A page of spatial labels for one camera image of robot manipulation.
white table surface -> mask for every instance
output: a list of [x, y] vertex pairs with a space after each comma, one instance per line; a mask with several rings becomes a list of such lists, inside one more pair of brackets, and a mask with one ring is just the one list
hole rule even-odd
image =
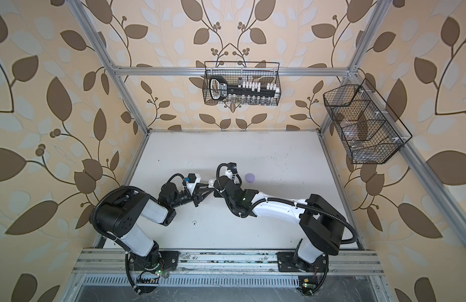
[[[171, 175], [199, 173], [201, 182], [207, 183], [222, 162], [236, 162], [242, 189], [289, 199], [318, 194], [347, 217], [316, 132], [152, 132], [131, 185], [157, 197]], [[247, 173], [255, 175], [253, 183], [245, 180]], [[181, 190], [180, 178], [174, 182]], [[138, 224], [160, 248], [295, 248], [306, 238], [298, 224], [270, 217], [236, 217], [224, 199], [213, 194], [199, 207], [189, 203], [176, 208], [176, 217], [167, 227], [142, 217]], [[344, 239], [350, 237], [345, 229]], [[112, 242], [104, 247], [113, 247]], [[342, 248], [357, 248], [357, 244]]]

wire mesh basket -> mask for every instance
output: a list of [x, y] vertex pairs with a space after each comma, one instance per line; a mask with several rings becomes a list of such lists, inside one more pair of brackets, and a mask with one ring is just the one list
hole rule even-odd
[[[412, 138], [385, 100], [386, 109], [375, 105], [370, 88], [364, 80], [360, 85], [343, 85], [323, 94], [326, 111], [352, 164], [386, 163]], [[396, 131], [386, 115], [402, 124], [408, 134]]]
[[279, 63], [207, 61], [204, 63], [204, 103], [277, 106], [282, 94]]

